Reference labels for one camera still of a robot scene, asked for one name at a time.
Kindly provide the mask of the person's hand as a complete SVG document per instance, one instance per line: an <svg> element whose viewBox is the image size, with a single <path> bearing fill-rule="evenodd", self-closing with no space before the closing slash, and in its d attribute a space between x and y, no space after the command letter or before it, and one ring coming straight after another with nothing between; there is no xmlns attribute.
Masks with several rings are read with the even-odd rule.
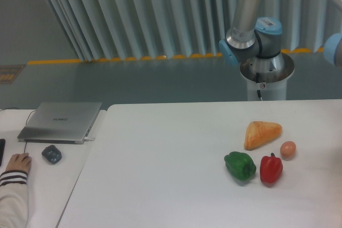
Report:
<svg viewBox="0 0 342 228"><path fill-rule="evenodd" d="M32 157L28 153L14 154L11 156L5 171L22 171L29 173L32 166Z"/></svg>

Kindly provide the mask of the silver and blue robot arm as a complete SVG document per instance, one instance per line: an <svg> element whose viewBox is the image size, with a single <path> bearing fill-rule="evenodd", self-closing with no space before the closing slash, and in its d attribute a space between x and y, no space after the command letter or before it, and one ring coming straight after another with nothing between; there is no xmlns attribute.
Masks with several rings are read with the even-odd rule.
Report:
<svg viewBox="0 0 342 228"><path fill-rule="evenodd" d="M341 0L332 0L341 10ZM219 42L227 62L240 64L241 74L254 83L274 83L289 78L293 60L281 54L282 24L270 17L259 17L262 0L238 0L231 28ZM341 33L328 38L323 55L341 67Z"/></svg>

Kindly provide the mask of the white striped sleeve forearm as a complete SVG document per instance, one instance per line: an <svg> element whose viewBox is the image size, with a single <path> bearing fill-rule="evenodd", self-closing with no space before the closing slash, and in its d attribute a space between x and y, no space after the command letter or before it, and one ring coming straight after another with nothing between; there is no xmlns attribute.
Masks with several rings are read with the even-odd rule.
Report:
<svg viewBox="0 0 342 228"><path fill-rule="evenodd" d="M1 227L26 227L28 222L27 172L1 174Z"/></svg>

